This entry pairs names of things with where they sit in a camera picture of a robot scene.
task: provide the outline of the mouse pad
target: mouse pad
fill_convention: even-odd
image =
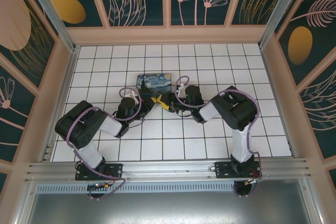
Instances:
[[[137,85],[140,94],[158,97],[160,94],[172,92],[172,79],[170,74],[151,73],[140,74]]]

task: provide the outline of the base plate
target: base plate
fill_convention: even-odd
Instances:
[[[113,177],[121,178],[122,176],[122,164],[106,164],[105,169],[106,169],[105,171],[106,175],[110,175],[111,173]],[[91,180],[109,180],[109,179],[98,176],[97,174],[87,169],[85,165],[79,164],[77,165],[75,180],[91,181]]]
[[[259,162],[253,161],[250,165],[256,174],[259,174]],[[247,169],[242,172],[242,175],[237,175],[235,171],[231,168],[231,161],[227,162],[216,162],[215,163],[216,178],[253,178],[253,172]]]

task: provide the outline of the white grid mat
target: white grid mat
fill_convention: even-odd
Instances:
[[[189,84],[199,85],[204,100],[231,85],[249,93],[261,110],[252,129],[252,149],[262,157],[291,156],[257,44],[81,47],[65,113],[81,100],[113,113],[121,100],[119,90],[135,88],[136,77],[143,73],[171,74],[172,83],[187,75]],[[232,132],[221,118],[202,125],[156,106],[121,139],[98,132],[94,143],[107,161],[228,158]],[[75,160],[60,137],[51,160]]]

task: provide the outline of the enclosure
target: enclosure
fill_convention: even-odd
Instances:
[[[0,4],[3,223],[336,221],[335,0]],[[123,137],[94,136],[127,182],[104,203],[89,200],[90,182],[75,181],[79,159],[56,122],[82,100],[113,114],[119,90],[136,88],[140,74],[169,76],[173,91],[189,76],[205,102],[230,86],[256,99],[251,148],[261,155],[264,181],[253,195],[234,198],[235,180],[210,169],[232,153],[221,116],[198,124],[156,104]],[[114,200],[120,205],[102,214]],[[148,206],[136,210],[140,202]],[[78,216],[80,209],[92,213]]]

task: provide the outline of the grid tile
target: grid tile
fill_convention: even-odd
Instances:
[[[199,85],[205,101],[229,86],[257,98],[262,117],[251,130],[253,150],[261,156],[291,156],[257,45],[82,47],[64,113],[87,100],[112,114],[120,104],[122,87],[135,87],[139,74],[161,72],[170,74],[173,84],[179,76],[189,76],[189,84]],[[219,115],[197,124],[158,105],[142,124],[133,122],[121,139],[105,132],[97,132],[93,139],[107,161],[227,158],[233,141],[232,129]],[[55,143],[54,153],[55,162],[75,158],[61,138]]]

